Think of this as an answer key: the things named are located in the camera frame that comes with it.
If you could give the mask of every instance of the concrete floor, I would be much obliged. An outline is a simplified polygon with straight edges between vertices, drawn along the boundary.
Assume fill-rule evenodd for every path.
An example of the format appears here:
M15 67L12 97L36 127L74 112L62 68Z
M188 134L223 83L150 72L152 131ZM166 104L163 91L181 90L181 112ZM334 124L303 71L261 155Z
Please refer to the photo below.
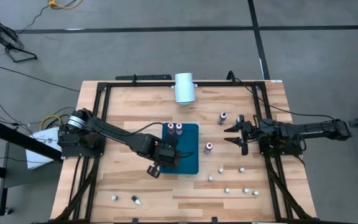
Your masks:
M46 0L0 0L0 22L22 29L45 5ZM257 0L255 8L260 26L358 25L358 1ZM245 0L94 0L70 11L46 9L32 28L251 25ZM261 35L271 79L284 81L292 111L343 120L358 116L358 30ZM3 55L1 66L75 89L83 80L113 80L134 73L193 72L203 79L225 78L233 70L242 79L262 78L252 31L23 34L21 40L40 60L15 64ZM0 70L0 104L25 123L75 106L77 98L77 93ZM317 121L299 116L293 120ZM352 132L354 137L346 142L308 141L306 171L323 220L358 223L358 128ZM0 217L0 223L48 220L57 181L10 189L7 204L16 212Z

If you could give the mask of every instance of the small white cap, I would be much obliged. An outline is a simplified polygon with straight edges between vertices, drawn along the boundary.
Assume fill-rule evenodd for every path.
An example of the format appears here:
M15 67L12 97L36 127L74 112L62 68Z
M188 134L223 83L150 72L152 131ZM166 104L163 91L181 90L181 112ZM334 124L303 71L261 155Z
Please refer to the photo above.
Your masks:
M205 148L211 150L213 146L214 146L214 145L209 142L209 143L207 143L207 144L205 145Z
M177 130L181 130L181 123L177 123Z

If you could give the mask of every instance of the teal mat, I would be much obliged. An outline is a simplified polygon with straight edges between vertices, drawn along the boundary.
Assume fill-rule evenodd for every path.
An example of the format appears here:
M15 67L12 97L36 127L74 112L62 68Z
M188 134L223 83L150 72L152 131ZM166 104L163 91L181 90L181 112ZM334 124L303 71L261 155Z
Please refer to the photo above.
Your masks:
M168 133L168 123L162 126L162 140L172 143L176 140L177 150L181 151L183 157L194 152L193 155L181 158L178 167L172 169L169 167L160 167L160 172L163 174L197 174L198 173L198 125L197 124L183 124L182 135L171 135Z

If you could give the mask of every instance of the wooden table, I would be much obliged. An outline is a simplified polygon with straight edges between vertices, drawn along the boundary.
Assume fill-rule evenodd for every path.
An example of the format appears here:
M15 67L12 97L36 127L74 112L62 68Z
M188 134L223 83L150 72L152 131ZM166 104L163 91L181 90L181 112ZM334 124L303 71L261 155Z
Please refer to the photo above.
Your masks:
M83 82L78 109L92 110L97 83ZM266 86L270 104L289 110L283 83L266 81ZM228 114L227 120L224 125L217 125L223 111ZM223 140L240 136L240 133L223 132L234 125L239 114L251 121L255 114L252 94L242 86L198 87L196 101L189 105L175 103L169 87L113 88L108 123L129 131L153 121L199 124L200 171L197 175L161 174L159 179L154 179L146 173L151 161L137 156L123 144L107 140L98 171L91 222L131 222L132 218L139 218L140 222L210 222L214 216L220 222L274 220L265 162L258 144L249 144L248 156L241 156L238 146ZM291 122L288 113L272 108L272 114L274 119ZM161 137L161 126L152 126L144 133ZM207 142L214 144L211 154L203 153ZM68 204L76 160L64 162L51 218L58 216ZM282 156L282 160L289 191L307 213L315 216L303 164L293 156ZM218 169L222 167L224 172L219 174ZM239 173L240 167L246 171ZM208 182L210 175L214 178L212 182ZM243 188L248 188L250 193L245 194ZM258 190L259 195L252 195L253 190ZM282 195L277 192L285 217ZM80 217L84 217L87 195L82 200ZM119 200L113 201L113 195ZM138 196L142 205L131 200L133 195Z

